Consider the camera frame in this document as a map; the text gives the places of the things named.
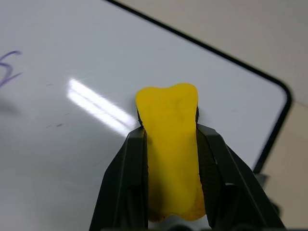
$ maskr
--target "whiteboard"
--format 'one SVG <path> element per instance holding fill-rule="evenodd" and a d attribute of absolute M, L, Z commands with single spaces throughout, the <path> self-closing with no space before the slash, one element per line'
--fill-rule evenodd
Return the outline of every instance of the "whiteboard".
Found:
<path fill-rule="evenodd" d="M 276 83 L 101 0 L 8 1 L 0 41 L 3 230 L 89 228 L 144 87 L 194 84 L 199 123 L 251 168 L 287 102 Z"/>

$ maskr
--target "yellow foam piece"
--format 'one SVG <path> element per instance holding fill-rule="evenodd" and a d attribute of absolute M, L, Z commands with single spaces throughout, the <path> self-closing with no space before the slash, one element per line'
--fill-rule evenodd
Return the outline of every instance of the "yellow foam piece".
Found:
<path fill-rule="evenodd" d="M 196 140 L 196 87 L 181 83 L 144 88 L 137 93 L 136 104 L 147 134 L 149 220 L 170 215 L 201 218 L 205 206 Z"/>

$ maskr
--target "yellow sponge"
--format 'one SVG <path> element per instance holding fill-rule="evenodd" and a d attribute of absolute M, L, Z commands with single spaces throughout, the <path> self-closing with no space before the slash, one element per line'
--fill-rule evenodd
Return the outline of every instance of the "yellow sponge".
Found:
<path fill-rule="evenodd" d="M 136 95 L 147 133 L 149 220 L 170 215 L 196 220 L 205 215 L 199 177 L 195 86 L 148 87 Z"/>

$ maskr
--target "handwritten number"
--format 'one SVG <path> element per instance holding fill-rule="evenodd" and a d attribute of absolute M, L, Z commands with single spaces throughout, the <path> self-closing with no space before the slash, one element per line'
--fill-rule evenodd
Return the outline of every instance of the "handwritten number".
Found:
<path fill-rule="evenodd" d="M 7 64 L 7 63 L 3 63 L 2 60 L 5 59 L 6 57 L 12 55 L 12 54 L 17 54 L 17 55 L 20 55 L 21 52 L 20 51 L 11 51 L 7 54 L 5 54 L 4 56 L 0 57 L 0 66 L 3 66 L 5 69 L 6 69 L 6 73 L 3 77 L 2 80 L 0 80 L 0 88 L 8 83 L 9 81 L 11 81 L 12 79 L 18 77 L 19 75 L 21 75 L 21 73 L 18 73 L 16 75 L 13 75 L 12 76 L 12 73 L 13 73 L 13 67 L 10 65 L 10 64 Z"/>

